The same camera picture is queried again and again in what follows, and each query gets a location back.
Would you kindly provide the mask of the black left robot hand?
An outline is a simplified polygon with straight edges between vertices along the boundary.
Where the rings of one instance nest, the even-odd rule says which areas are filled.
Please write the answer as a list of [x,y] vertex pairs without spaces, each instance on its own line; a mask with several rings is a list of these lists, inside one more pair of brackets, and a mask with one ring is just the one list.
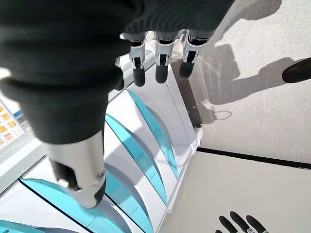
[[268,233],[269,231],[253,216],[247,215],[244,220],[238,213],[230,211],[232,221],[238,225],[237,229],[225,216],[219,216],[219,222],[229,233]]

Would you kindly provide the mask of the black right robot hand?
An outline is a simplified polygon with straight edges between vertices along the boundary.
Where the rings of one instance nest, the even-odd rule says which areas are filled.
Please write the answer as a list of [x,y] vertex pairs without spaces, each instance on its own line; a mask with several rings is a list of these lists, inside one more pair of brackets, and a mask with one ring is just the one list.
[[179,74],[188,78],[231,0],[3,0],[2,93],[17,101],[43,142],[57,180],[81,206],[105,191],[104,117],[111,90],[124,87],[116,61],[128,54],[145,84],[145,38],[155,32],[155,78],[167,79],[175,39],[186,42]]

